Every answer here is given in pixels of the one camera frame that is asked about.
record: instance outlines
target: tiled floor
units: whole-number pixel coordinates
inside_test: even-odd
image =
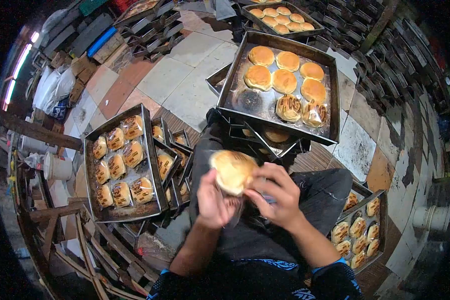
[[[205,113],[217,101],[205,78],[232,62],[238,46],[232,43],[229,30],[214,30],[210,14],[180,13],[186,38],[170,54],[149,63],[134,59],[123,46],[97,69],[65,121],[66,135],[83,137],[117,113],[143,103],[151,116],[162,116],[172,131],[186,129],[193,143],[197,141],[205,127]],[[352,68],[356,62],[329,53],[336,57],[339,69],[340,143],[324,147],[312,142],[311,151],[298,155],[290,171],[347,168],[372,191],[388,191],[385,253],[358,277],[361,285],[376,290],[387,278],[404,279],[423,248],[427,235],[415,232],[413,213],[426,205],[432,178],[444,175],[443,145],[426,95],[416,107],[397,107],[381,117],[355,90]],[[74,160],[77,172],[81,154],[67,149],[64,155]],[[52,186],[61,204],[75,193],[70,186],[83,194],[83,175],[76,178],[71,180],[75,184],[56,182]]]

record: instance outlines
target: plastic container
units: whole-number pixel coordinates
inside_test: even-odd
[[[46,180],[70,180],[72,178],[72,161],[65,160],[56,154],[47,152],[43,164],[43,175]]]

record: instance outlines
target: metal baking tray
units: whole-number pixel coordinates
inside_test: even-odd
[[[99,185],[96,181],[95,170],[101,159],[95,159],[92,149],[94,142],[99,136],[104,135],[112,131],[116,127],[120,127],[121,122],[128,117],[139,115],[143,119],[144,133],[140,137],[141,143],[144,149],[146,157],[140,163],[143,172],[136,172],[135,169],[126,167],[127,176],[125,179],[117,179],[118,181],[125,181],[127,183],[133,180],[146,176],[150,180],[153,186],[153,192],[155,193],[155,200],[145,204],[134,203],[133,206],[126,206],[122,208],[107,207],[101,209],[101,205],[96,200],[96,190]],[[165,200],[164,190],[162,188],[162,181],[158,172],[158,165],[156,163],[157,157],[154,151],[154,142],[152,137],[152,127],[150,124],[150,112],[144,107],[143,104],[138,104],[103,123],[100,127],[90,132],[83,142],[84,153],[84,171],[85,171],[85,183],[87,185],[87,194],[90,203],[90,210],[92,218],[98,223],[108,222],[127,222],[135,221],[144,218],[157,216],[162,211],[167,210],[167,202]]]
[[[385,243],[387,238],[387,228],[388,228],[388,205],[387,205],[387,192],[384,189],[378,190],[375,193],[372,193],[371,190],[365,188],[364,186],[361,186],[359,183],[354,182],[352,185],[352,191],[357,191],[361,193],[360,195],[366,196],[361,202],[359,202],[354,207],[346,210],[344,213],[340,215],[339,220],[336,222],[336,224],[339,224],[340,222],[346,221],[348,222],[349,228],[352,226],[354,221],[354,216],[360,212],[362,215],[362,218],[366,221],[366,227],[364,230],[364,235],[367,234],[369,227],[372,224],[377,223],[378,224],[378,239],[379,239],[379,246],[378,250],[375,253],[375,255],[371,257],[366,257],[363,264],[353,269],[355,274],[360,273],[362,270],[364,270],[366,267],[368,267],[370,264],[372,264],[375,260],[377,260],[380,256],[384,254],[385,251]],[[373,199],[378,198],[380,199],[380,210],[378,212],[378,215],[375,215],[373,217],[369,217],[366,213],[366,205]],[[353,243],[355,242],[356,238],[350,237],[349,235],[345,238],[346,240],[349,240],[350,245],[350,251],[348,255],[344,257],[345,260],[350,261],[353,258],[354,254],[352,252]]]
[[[285,34],[279,34],[277,33],[272,27],[265,24],[261,19],[257,18],[256,16],[252,15],[250,13],[250,10],[254,8],[258,8],[260,10],[264,10],[266,8],[278,8],[280,6],[284,6],[288,8],[292,14],[299,14],[305,19],[305,22],[308,22],[315,27],[314,30],[308,30],[308,31],[301,31],[301,32],[290,32]],[[321,35],[325,32],[325,28],[315,21],[311,16],[306,14],[303,10],[299,9],[297,6],[293,5],[290,2],[278,2],[278,3],[260,3],[260,4],[253,4],[253,5],[247,5],[242,7],[242,14],[247,17],[247,19],[251,20],[253,23],[255,23],[258,27],[260,27],[264,32],[269,33],[271,35],[281,36],[283,38],[287,39],[296,39],[300,37],[311,37],[311,36],[317,36]]]
[[[269,47],[275,54],[280,51],[294,52],[300,57],[301,64],[313,61],[322,67],[325,73],[322,82],[327,89],[326,103],[328,103],[326,124],[319,128],[312,128],[300,120],[294,124],[285,123],[275,113],[276,100],[283,94],[277,93],[273,89],[262,92],[246,86],[243,76],[246,70],[252,66],[247,55],[253,47],[259,45]],[[271,71],[276,70],[276,64],[273,63],[269,69]],[[300,86],[303,78],[299,71],[294,74],[297,78],[297,88],[293,94],[301,99]],[[251,96],[255,97],[255,99],[252,99],[255,100],[255,104],[251,104]],[[247,100],[247,107],[238,106],[240,98]],[[323,51],[297,41],[272,34],[248,31],[245,33],[235,60],[228,70],[217,107],[225,118],[232,117],[234,120],[246,121],[252,125],[259,123],[263,126],[274,127],[291,135],[316,141],[326,146],[337,144],[340,140],[340,93],[336,59]]]

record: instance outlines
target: wooden plank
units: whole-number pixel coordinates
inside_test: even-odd
[[[57,145],[68,149],[82,151],[83,143],[81,139],[70,135],[53,132],[37,123],[29,123],[12,113],[0,109],[0,125],[17,132],[20,135],[26,135],[39,141]]]
[[[390,0],[390,2],[387,4],[385,9],[381,13],[380,18],[375,23],[370,33],[367,35],[365,41],[360,46],[360,52],[366,53],[368,50],[370,50],[370,47],[372,47],[373,43],[375,43],[375,40],[379,37],[380,33],[382,33],[382,31],[387,26],[387,23],[390,20],[390,18],[394,15],[399,2],[400,0]]]

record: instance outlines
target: white floor tile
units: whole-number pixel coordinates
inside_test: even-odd
[[[165,56],[140,81],[137,89],[162,104],[192,71],[193,67]]]
[[[222,43],[223,41],[216,37],[192,32],[176,45],[167,56],[189,66],[196,67]]]
[[[377,144],[352,117],[347,117],[335,156],[359,181],[365,181]]]

